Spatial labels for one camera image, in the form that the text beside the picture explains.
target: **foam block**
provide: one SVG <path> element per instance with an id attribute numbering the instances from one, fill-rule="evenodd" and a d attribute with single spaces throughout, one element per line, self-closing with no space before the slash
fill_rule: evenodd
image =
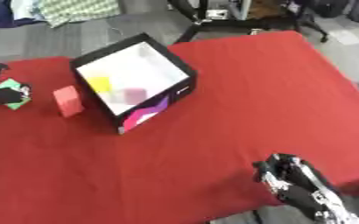
<path id="1" fill-rule="evenodd" d="M 126 88 L 124 95 L 126 103 L 130 105 L 137 105 L 147 99 L 147 91 L 143 88 Z"/>
<path id="2" fill-rule="evenodd" d="M 54 97 L 64 117 L 74 116 L 84 110 L 74 86 L 54 91 Z"/>

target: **red cube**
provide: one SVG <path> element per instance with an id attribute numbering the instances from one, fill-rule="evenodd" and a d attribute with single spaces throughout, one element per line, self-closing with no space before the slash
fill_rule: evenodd
<path id="1" fill-rule="evenodd" d="M 84 110 L 74 86 L 54 91 L 54 97 L 64 117 L 74 116 Z"/>

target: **floor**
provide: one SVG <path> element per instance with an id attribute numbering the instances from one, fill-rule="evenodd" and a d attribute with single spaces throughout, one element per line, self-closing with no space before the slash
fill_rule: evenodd
<path id="1" fill-rule="evenodd" d="M 166 9 L 165 0 L 126 0 L 123 8 L 126 15 L 68 24 L 54 30 L 46 24 L 0 29 L 0 61 L 58 55 L 77 57 L 140 32 L 170 45 L 189 25 L 178 12 Z M 348 78 L 359 83 L 359 24 L 345 17 L 318 18 L 318 22 L 335 37 L 322 44 L 314 31 L 306 30 L 305 36 Z M 210 32 L 198 39 L 233 35 L 241 34 Z"/>

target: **wheel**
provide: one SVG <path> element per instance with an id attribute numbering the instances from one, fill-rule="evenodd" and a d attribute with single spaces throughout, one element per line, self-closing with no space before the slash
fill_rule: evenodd
<path id="1" fill-rule="evenodd" d="M 324 36 L 324 37 L 322 37 L 322 39 L 321 39 L 321 43 L 327 43 L 328 41 L 329 41 L 328 36 Z"/>

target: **green object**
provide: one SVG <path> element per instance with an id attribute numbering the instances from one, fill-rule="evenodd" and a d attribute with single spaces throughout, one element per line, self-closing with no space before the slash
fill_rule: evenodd
<path id="1" fill-rule="evenodd" d="M 20 83 L 13 79 L 8 79 L 0 83 L 0 88 L 13 88 L 13 89 L 20 89 Z M 31 98 L 25 98 L 22 102 L 15 102 L 15 103 L 8 103 L 5 104 L 8 108 L 16 110 L 19 109 L 21 106 L 25 105 L 29 102 Z"/>
<path id="2" fill-rule="evenodd" d="M 64 23 L 113 17 L 121 12 L 118 0 L 40 0 L 38 8 L 52 28 Z"/>

